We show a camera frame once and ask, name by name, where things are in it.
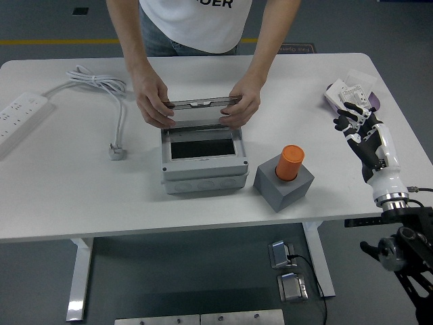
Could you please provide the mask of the person's right hand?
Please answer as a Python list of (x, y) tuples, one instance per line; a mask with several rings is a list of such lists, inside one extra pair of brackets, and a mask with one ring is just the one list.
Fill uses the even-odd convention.
[(167, 108), (168, 88), (151, 66), (135, 70), (131, 74), (137, 106), (144, 121), (159, 129), (175, 126), (174, 113)]

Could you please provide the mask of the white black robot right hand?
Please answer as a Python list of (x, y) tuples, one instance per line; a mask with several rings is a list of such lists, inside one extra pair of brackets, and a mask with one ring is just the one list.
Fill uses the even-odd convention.
[(391, 200), (408, 202), (407, 187), (400, 179), (401, 167), (389, 128), (376, 118), (374, 110), (344, 102), (337, 109), (335, 129), (361, 160), (364, 182), (373, 189), (373, 200), (381, 207)]

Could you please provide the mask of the person's left hand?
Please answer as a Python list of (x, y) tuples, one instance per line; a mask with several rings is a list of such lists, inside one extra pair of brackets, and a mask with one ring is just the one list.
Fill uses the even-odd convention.
[(239, 129), (244, 126), (257, 112), (260, 106), (260, 91), (265, 84), (258, 74), (246, 73), (233, 87), (230, 96), (240, 96), (240, 101), (221, 110), (223, 116), (220, 124), (230, 129)]

